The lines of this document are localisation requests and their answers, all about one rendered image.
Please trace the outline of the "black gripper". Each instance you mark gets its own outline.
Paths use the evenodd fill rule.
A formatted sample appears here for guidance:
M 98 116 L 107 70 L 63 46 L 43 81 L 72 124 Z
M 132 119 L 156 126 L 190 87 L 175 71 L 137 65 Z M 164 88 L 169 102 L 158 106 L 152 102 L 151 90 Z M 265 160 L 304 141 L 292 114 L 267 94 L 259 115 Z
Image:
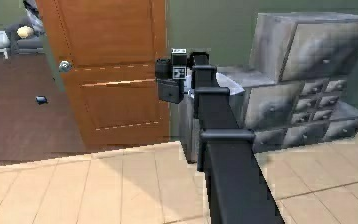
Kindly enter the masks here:
M 170 59 L 157 59 L 155 62 L 155 81 L 158 87 L 158 97 L 161 101 L 179 104 L 184 95 L 184 85 L 181 80 L 172 77 Z

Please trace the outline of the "grey bin with white liner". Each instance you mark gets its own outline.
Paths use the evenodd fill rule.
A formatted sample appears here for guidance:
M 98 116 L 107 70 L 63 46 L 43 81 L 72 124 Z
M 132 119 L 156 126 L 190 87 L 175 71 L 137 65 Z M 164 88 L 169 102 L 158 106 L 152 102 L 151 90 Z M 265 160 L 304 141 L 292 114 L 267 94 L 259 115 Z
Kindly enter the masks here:
M 220 87 L 230 89 L 229 104 L 236 120 L 240 121 L 245 95 L 242 78 L 227 72 L 218 72 L 216 80 Z M 192 75 L 188 74 L 184 81 L 184 98 L 178 106 L 179 136 L 187 162 L 196 163 L 200 128 L 199 120 L 193 116 L 194 90 L 191 87 L 191 83 Z

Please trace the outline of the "brown wooden room door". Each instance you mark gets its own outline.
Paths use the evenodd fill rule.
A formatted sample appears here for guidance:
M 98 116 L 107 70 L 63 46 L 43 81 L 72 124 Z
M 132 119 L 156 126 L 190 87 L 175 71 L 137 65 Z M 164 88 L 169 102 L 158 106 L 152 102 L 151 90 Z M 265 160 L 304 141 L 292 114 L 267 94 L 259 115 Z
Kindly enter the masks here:
M 167 53 L 166 0 L 36 0 L 86 148 L 169 140 L 155 62 Z

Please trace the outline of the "grey chest of drawers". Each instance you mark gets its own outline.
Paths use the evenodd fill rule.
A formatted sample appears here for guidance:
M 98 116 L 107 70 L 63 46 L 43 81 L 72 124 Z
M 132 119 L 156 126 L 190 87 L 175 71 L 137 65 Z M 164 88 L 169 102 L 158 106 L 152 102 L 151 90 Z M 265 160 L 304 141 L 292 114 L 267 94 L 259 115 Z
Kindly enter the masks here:
M 357 60 L 358 15 L 260 13 L 249 64 L 218 72 L 243 89 L 232 107 L 261 153 L 356 135 L 358 109 L 341 97 Z

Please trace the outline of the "grey sofa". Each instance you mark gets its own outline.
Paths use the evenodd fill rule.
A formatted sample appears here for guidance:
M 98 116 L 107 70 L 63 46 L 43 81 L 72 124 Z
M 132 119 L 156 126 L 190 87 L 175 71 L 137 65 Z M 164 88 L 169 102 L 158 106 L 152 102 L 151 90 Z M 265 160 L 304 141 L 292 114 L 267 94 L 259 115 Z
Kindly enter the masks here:
M 18 54 L 31 54 L 31 53 L 43 53 L 42 40 L 39 37 L 32 37 L 28 39 L 20 39 L 16 42 Z M 0 31 L 0 53 L 3 54 L 4 59 L 9 58 L 9 52 L 11 51 L 12 43 L 9 40 L 5 31 Z

